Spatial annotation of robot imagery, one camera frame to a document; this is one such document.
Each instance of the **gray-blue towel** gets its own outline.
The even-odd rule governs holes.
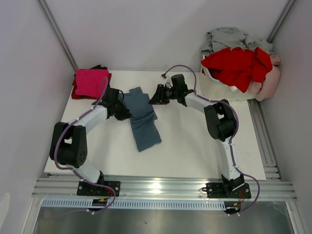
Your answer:
[[[149,100],[148,94],[144,94],[141,87],[130,89],[129,93],[124,94],[123,103],[132,114],[130,125],[139,152],[161,143],[159,132],[154,124],[157,116],[153,106],[148,103]]]

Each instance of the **peach cloth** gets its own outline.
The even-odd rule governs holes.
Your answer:
[[[279,68],[281,60],[277,55],[270,55],[273,68],[265,76],[263,83],[252,82],[249,86],[249,92],[251,94],[257,94],[256,99],[262,101],[265,98],[272,98],[277,88],[278,80],[280,77]]]

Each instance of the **pink cloth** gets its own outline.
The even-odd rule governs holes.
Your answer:
[[[262,88],[262,83],[252,81],[250,82],[248,91],[251,94],[257,94],[261,91],[261,88]]]
[[[270,55],[270,58],[273,68],[266,74],[264,82],[251,82],[248,88],[249,93],[258,94],[256,97],[258,101],[262,101],[265,98],[272,98],[277,88],[280,71],[276,66],[281,64],[281,59],[277,55]]]
[[[101,96],[100,86],[103,78],[108,77],[108,70],[84,69],[76,71],[76,94],[98,99]]]
[[[258,101],[262,101],[265,98],[273,98],[280,75],[279,68],[273,66],[273,69],[265,76],[262,89],[256,97]]]

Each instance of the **black cable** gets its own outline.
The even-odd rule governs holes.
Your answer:
[[[170,85],[170,88],[172,88],[172,85],[171,85],[171,83],[167,82],[167,83],[166,83],[166,85],[167,85],[167,84],[169,84],[169,85]]]
[[[121,101],[123,101],[125,99],[125,94],[123,93],[122,90],[119,90],[119,92],[121,92],[121,94],[122,94],[122,100]]]

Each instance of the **folded pink cloth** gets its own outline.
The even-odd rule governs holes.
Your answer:
[[[76,71],[76,94],[99,98],[101,96],[101,82],[103,78],[108,78],[108,70],[102,69],[84,69]],[[102,83],[102,89],[105,87],[106,81]]]

